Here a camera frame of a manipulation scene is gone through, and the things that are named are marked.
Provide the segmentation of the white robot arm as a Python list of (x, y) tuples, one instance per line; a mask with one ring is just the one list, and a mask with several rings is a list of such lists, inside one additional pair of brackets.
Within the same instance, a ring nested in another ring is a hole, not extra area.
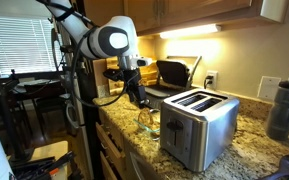
[(137, 34), (130, 17), (114, 16), (103, 26), (76, 12), (69, 0), (37, 0), (44, 4), (77, 43), (77, 53), (89, 60), (116, 57), (117, 69), (108, 69), (103, 75), (113, 81), (124, 82), (124, 92), (130, 101), (139, 105), (146, 101), (146, 92), (140, 84), (140, 67), (149, 66), (151, 58), (139, 54)]

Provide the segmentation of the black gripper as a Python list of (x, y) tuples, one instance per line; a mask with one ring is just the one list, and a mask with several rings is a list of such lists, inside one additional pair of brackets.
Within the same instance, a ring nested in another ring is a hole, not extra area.
[(129, 95), (130, 101), (144, 104), (146, 101), (146, 92), (140, 80), (141, 74), (139, 69), (125, 71), (126, 92)]

